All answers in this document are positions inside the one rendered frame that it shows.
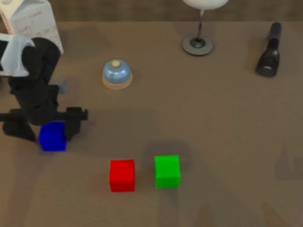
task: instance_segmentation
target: metallic round base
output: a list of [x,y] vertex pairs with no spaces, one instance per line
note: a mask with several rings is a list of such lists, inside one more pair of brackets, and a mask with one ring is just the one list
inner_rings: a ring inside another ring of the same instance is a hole
[[197,40],[196,35],[189,35],[182,41],[183,50],[194,56],[203,56],[209,54],[214,48],[212,40],[203,36]]

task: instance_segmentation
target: table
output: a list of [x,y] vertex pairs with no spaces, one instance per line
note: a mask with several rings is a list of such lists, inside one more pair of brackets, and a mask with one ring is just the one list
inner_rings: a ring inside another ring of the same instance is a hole
[[[283,23],[277,77],[254,75],[271,23],[205,23],[215,49],[182,51],[196,23],[61,23],[60,110],[89,121],[64,153],[0,133],[2,227],[298,227],[303,223],[302,23]],[[134,80],[105,88],[102,65]],[[4,83],[0,111],[17,107]],[[153,157],[178,154],[177,190],[154,188]],[[111,193],[110,159],[136,161],[136,192]]]

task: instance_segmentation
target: white carton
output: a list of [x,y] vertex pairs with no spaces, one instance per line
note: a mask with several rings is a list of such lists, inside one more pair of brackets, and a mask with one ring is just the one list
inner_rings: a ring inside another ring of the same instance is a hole
[[9,34],[49,39],[63,54],[62,42],[48,0],[0,0],[0,14]]

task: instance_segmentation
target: green cube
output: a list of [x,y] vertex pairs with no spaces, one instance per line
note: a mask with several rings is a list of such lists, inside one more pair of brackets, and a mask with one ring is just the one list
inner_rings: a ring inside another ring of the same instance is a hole
[[156,188],[177,188],[181,172],[178,155],[155,156]]

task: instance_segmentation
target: red cube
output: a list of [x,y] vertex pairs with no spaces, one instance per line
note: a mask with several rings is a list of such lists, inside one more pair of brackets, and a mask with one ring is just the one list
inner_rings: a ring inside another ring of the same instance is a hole
[[134,192],[134,160],[111,160],[109,185],[112,192]]

